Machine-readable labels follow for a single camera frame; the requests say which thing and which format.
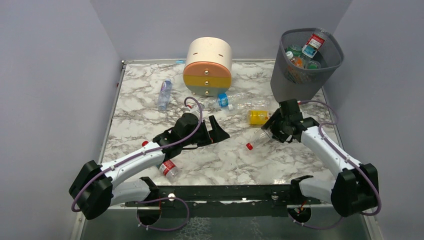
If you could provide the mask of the yellow juice bottle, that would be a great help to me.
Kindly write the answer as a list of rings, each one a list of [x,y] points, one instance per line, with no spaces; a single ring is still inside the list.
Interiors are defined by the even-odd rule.
[[[267,110],[248,110],[247,123],[249,125],[264,125],[273,115],[272,111]]]

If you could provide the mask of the red cap bottle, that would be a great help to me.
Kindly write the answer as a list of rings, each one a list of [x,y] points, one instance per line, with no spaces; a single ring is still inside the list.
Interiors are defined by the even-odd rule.
[[[273,134],[269,129],[259,128],[252,138],[245,145],[249,151],[259,149],[273,138]]]
[[[319,49],[324,45],[327,38],[328,36],[326,30],[323,28],[316,28],[304,44],[301,51],[302,56],[312,59],[319,51]]]
[[[142,142],[141,145],[144,149],[146,146],[149,146],[149,144],[149,141],[145,140]],[[153,162],[149,160],[147,166],[154,166]],[[179,168],[170,159],[164,160],[163,162],[155,166],[161,172],[161,174],[170,182],[175,182],[180,173]]]

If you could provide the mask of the clear bottle white blue cap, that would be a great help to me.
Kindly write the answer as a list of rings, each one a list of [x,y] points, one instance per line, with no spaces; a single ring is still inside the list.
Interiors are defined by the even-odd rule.
[[[227,110],[230,112],[243,110],[266,110],[271,105],[271,101],[266,98],[243,99],[234,104],[229,104]]]

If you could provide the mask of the orange drink bottle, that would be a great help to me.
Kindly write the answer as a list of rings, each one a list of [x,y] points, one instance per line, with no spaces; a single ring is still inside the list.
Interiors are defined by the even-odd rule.
[[[303,59],[299,56],[294,56],[292,51],[287,51],[286,56],[289,59],[290,63],[293,65],[289,65],[285,71],[285,77],[292,83],[302,83],[302,77],[298,69],[304,68]]]

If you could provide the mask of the clear bottle green white label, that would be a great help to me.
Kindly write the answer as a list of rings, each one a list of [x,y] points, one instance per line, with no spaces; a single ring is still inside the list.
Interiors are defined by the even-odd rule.
[[[320,69],[321,67],[322,67],[321,63],[319,61],[316,61],[316,60],[308,61],[305,64],[305,69],[307,69],[307,70],[316,70],[316,69]]]

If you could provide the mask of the green tinted bottle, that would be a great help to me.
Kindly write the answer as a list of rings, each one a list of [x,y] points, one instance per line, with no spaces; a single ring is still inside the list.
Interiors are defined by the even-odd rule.
[[[292,52],[295,57],[300,57],[302,54],[302,47],[296,44],[291,44],[287,48],[288,52]]]

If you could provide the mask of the clear bottle blue label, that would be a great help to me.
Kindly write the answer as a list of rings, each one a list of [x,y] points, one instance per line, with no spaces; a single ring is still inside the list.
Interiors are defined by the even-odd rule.
[[[228,105],[234,105],[244,98],[246,98],[247,94],[243,92],[239,93],[220,93],[215,97],[208,98],[205,100],[203,105],[209,109],[221,109],[225,108]]]

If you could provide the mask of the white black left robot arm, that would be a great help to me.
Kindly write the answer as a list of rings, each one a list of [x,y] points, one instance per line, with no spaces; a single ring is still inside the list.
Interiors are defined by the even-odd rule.
[[[173,127],[132,153],[102,164],[86,162],[68,190],[73,198],[72,211],[82,212],[87,220],[93,220],[110,206],[134,201],[136,197],[145,200],[153,191],[152,184],[142,179],[125,181],[178,156],[188,145],[204,147],[230,138],[213,115],[209,122],[211,130],[196,115],[184,113]]]

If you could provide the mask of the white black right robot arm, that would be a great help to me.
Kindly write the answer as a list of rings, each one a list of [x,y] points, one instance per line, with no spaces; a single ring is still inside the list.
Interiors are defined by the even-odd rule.
[[[382,209],[378,170],[371,163],[363,164],[346,153],[328,137],[314,118],[305,118],[300,105],[305,101],[281,101],[279,108],[260,128],[269,138],[280,143],[296,140],[309,148],[330,170],[334,182],[312,176],[296,180],[292,186],[297,195],[332,204],[342,217],[354,214],[375,216]]]

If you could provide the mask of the grey mesh waste bin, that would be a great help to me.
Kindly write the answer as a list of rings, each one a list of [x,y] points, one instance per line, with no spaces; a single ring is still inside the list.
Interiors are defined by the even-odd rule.
[[[288,66],[293,66],[286,56],[288,46],[299,45],[303,48],[315,29],[317,28],[292,29],[282,34],[270,80],[271,90],[277,102],[290,99],[311,100],[343,63],[342,48],[333,35],[327,32],[327,40],[312,59],[304,57],[302,54],[299,56],[304,63],[303,68],[298,68],[302,83],[293,83],[287,80],[286,69]],[[305,64],[312,60],[320,62],[321,68],[305,69]]]

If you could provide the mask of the clear bottle purple label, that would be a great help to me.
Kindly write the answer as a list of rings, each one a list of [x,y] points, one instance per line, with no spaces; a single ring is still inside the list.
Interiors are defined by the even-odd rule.
[[[167,110],[168,104],[170,102],[172,88],[173,83],[170,78],[167,78],[162,82],[157,99],[157,108],[159,111],[164,112]]]

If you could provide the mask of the cream pastel drawer cabinet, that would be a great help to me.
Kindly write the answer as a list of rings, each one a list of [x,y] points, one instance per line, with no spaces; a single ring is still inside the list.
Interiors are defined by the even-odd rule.
[[[199,37],[188,48],[182,77],[185,86],[200,96],[217,96],[232,85],[232,49],[217,37]]]

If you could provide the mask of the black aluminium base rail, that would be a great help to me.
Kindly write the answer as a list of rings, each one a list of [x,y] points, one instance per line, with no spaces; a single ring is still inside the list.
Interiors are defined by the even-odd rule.
[[[109,207],[123,204],[136,207],[140,217],[179,218],[185,211],[191,217],[287,217],[307,222],[311,206],[329,203],[348,217],[375,206],[369,192],[361,192],[354,183],[332,185],[310,175],[293,179],[290,184],[271,185],[156,185],[149,177],[113,185],[100,178],[83,189],[74,184],[70,194],[88,220]]]

